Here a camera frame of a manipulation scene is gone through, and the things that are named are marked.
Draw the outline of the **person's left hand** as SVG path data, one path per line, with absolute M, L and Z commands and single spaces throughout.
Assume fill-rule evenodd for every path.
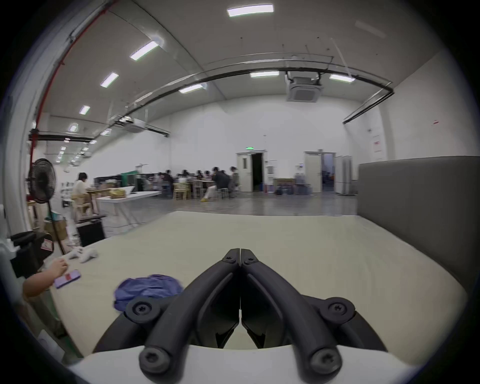
M 56 279 L 63 276 L 69 268 L 67 261 L 64 258 L 57 258 L 53 260 L 49 267 L 45 270 L 48 279 L 53 283 Z

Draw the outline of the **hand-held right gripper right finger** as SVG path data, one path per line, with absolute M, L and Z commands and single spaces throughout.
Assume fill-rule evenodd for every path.
M 249 249 L 240 250 L 241 323 L 259 349 L 291 345 L 299 375 L 331 380 L 343 358 L 338 346 L 387 352 L 351 301 L 300 294 Z

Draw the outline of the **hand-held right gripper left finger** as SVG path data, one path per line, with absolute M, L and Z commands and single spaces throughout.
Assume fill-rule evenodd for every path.
M 132 299 L 93 352 L 143 346 L 138 364 L 148 378 L 179 378 L 189 345 L 222 349 L 240 323 L 241 250 L 231 249 L 180 294 Z

